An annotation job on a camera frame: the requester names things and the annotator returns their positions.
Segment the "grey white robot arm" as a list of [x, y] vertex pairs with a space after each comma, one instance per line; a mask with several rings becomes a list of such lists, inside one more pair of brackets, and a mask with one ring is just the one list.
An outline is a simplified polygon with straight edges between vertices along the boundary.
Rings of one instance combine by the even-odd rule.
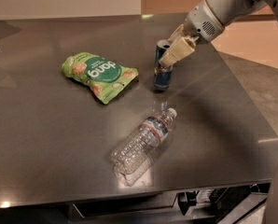
[[220, 36], [234, 21], [268, 6], [278, 21], [278, 0], [201, 0], [168, 38], [169, 48], [159, 59], [173, 66], [195, 51], [201, 43]]

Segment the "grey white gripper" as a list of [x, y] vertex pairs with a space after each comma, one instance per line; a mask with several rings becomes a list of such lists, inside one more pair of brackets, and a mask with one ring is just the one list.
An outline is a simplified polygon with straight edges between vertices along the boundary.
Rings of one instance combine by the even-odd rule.
[[214, 13], [207, 0], [202, 0], [197, 6], [190, 10], [184, 21], [168, 38], [172, 45], [160, 58], [163, 67], [173, 66], [193, 53], [198, 44], [213, 41], [225, 31], [225, 26]]

